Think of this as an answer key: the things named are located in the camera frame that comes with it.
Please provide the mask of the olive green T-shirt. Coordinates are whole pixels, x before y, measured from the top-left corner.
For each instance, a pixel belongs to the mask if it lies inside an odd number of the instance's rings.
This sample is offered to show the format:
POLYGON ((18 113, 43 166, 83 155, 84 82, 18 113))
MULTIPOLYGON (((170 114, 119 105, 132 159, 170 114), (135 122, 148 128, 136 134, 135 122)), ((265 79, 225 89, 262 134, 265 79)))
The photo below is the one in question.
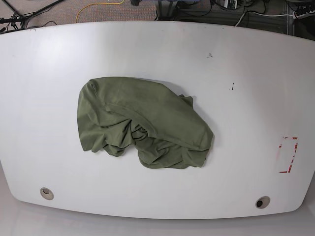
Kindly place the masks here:
POLYGON ((119 157, 134 146, 150 169, 202 167, 214 136, 192 97, 131 77, 89 80, 79 93, 77 126, 84 151, 119 157))

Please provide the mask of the red tape rectangle marking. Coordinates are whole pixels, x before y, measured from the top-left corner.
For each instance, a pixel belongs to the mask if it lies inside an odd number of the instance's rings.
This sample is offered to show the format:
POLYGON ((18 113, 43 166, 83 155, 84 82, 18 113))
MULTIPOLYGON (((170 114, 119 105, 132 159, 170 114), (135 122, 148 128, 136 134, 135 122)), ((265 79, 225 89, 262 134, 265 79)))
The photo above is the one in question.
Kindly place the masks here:
POLYGON ((287 174, 291 172, 297 152, 298 137, 282 137, 277 155, 277 172, 287 174))

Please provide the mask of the white power strip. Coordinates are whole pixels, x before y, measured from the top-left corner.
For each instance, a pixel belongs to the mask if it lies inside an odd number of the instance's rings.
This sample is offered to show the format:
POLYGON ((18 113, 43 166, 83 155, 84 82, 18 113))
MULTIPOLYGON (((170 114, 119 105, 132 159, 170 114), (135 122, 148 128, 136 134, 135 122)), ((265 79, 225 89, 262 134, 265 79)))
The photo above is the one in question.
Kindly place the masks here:
POLYGON ((306 17, 314 16, 314 15, 315 15, 315 6, 307 5, 307 6, 301 6, 297 8, 293 13, 293 18, 299 20, 306 17))

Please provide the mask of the black tripod stand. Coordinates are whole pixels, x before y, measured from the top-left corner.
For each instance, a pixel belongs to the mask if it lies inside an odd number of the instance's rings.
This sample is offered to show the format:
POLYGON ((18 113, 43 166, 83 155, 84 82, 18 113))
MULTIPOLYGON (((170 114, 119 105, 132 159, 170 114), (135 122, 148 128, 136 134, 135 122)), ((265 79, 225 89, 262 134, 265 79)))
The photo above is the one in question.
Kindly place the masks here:
POLYGON ((35 12, 20 14, 20 12, 16 8, 14 8, 7 0, 2 0, 2 3, 4 3, 5 6, 12 11, 13 15, 9 19, 3 17, 0 18, 0 24, 6 24, 5 27, 2 27, 0 29, 0 33, 5 34, 9 32, 26 30, 27 25, 31 19, 50 11, 53 7, 62 2, 64 2, 64 0, 57 0, 35 12))

